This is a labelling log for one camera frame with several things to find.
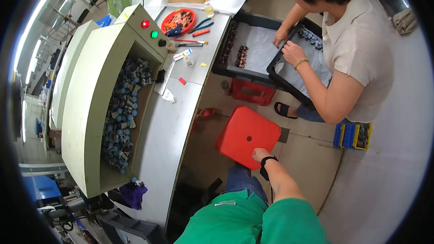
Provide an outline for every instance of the black wrist strap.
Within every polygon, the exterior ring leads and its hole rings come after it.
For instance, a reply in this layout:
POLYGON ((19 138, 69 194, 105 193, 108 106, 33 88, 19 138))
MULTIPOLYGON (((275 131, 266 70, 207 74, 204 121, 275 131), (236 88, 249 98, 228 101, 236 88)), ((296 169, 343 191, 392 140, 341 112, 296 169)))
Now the black wrist strap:
POLYGON ((267 170, 265 170, 265 161, 267 161, 268 159, 274 159, 276 161, 277 158, 275 156, 266 156, 261 160, 261 170, 259 170, 259 173, 262 175, 262 177, 267 180, 270 181, 270 179, 268 178, 268 172, 267 170))

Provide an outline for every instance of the green fan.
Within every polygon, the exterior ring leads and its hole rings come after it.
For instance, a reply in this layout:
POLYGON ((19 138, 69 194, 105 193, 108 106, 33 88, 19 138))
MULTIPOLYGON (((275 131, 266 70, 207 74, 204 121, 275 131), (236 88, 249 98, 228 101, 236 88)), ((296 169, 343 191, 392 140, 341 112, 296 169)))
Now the green fan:
POLYGON ((107 0, 108 13, 118 18, 126 7, 131 6, 132 2, 133 0, 107 0))

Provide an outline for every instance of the red stool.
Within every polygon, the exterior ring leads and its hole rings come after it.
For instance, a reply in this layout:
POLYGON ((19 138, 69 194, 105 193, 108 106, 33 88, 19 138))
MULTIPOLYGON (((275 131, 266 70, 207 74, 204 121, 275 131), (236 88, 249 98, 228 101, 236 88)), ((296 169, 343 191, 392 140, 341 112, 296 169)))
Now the red stool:
POLYGON ((220 132, 216 149, 249 169, 259 169, 254 161, 255 148, 271 152, 280 137, 280 127, 246 106, 237 106, 220 132))
POLYGON ((243 80, 232 78, 231 84, 232 98, 236 100, 243 100, 250 103, 259 104, 261 106, 268 106, 273 100, 273 96, 276 93, 276 89, 268 88, 264 85, 255 84, 243 80), (242 88, 247 87, 250 91, 263 92, 261 96, 255 96, 242 92, 242 88))

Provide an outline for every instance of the red plastic bowl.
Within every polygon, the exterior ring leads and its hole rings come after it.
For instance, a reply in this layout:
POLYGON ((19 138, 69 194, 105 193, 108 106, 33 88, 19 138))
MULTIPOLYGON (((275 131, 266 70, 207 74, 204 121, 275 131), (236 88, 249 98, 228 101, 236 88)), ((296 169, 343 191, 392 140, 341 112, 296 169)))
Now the red plastic bowl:
POLYGON ((161 23, 161 31, 163 32, 163 34, 166 34, 166 31, 164 30, 165 26, 164 24, 166 24, 167 22, 169 22, 170 19, 172 19, 175 16, 175 13, 178 12, 191 12, 191 19, 192 22, 183 30, 181 30, 181 34, 184 34, 185 32, 189 31, 192 27, 194 27, 194 25, 196 24, 196 13, 194 13, 191 9, 189 8, 180 8, 174 12, 171 12, 168 16, 166 16, 166 18, 164 18, 163 22, 161 23))

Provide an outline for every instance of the white tissue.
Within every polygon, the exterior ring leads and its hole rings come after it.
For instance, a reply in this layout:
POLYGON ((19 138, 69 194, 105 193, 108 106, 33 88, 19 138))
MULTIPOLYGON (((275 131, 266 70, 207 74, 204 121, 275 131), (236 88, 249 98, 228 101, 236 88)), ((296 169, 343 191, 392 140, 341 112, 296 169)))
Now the white tissue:
POLYGON ((274 65, 274 71, 279 74, 279 72, 283 69, 283 66, 285 65, 284 62, 279 62, 278 64, 274 65))
POLYGON ((172 92, 167 88, 164 90, 163 99, 169 101, 172 104, 176 102, 175 96, 173 96, 172 92))

